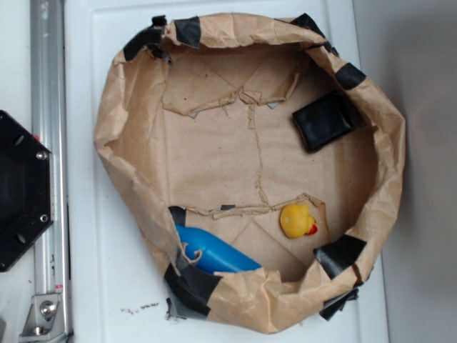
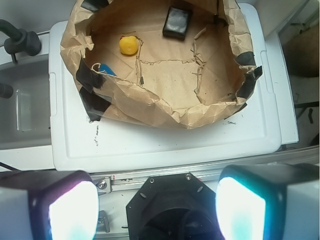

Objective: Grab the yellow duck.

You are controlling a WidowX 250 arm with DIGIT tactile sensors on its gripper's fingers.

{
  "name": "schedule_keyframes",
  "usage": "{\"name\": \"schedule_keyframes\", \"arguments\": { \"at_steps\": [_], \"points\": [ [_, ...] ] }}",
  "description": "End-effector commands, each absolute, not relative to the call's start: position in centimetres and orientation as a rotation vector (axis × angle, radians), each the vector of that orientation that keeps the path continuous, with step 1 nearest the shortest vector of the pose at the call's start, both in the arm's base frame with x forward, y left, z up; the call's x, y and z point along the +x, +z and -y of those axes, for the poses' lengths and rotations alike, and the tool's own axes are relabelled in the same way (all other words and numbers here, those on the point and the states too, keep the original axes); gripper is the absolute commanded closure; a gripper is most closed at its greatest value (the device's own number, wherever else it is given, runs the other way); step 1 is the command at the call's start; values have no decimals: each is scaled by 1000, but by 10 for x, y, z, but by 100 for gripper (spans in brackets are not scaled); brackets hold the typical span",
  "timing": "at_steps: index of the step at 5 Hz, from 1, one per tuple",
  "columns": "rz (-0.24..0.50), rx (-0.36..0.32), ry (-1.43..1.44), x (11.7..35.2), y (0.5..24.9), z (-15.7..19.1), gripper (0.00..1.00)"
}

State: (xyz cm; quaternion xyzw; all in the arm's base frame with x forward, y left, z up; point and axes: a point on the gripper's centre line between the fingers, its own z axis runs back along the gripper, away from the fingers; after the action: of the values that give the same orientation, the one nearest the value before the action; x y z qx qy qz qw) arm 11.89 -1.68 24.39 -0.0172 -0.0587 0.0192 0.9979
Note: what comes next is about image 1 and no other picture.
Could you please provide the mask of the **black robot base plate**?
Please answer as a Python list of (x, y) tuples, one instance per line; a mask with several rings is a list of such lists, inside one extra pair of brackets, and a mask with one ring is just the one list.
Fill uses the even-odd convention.
[(52, 153), (1, 111), (1, 271), (9, 271), (53, 223)]

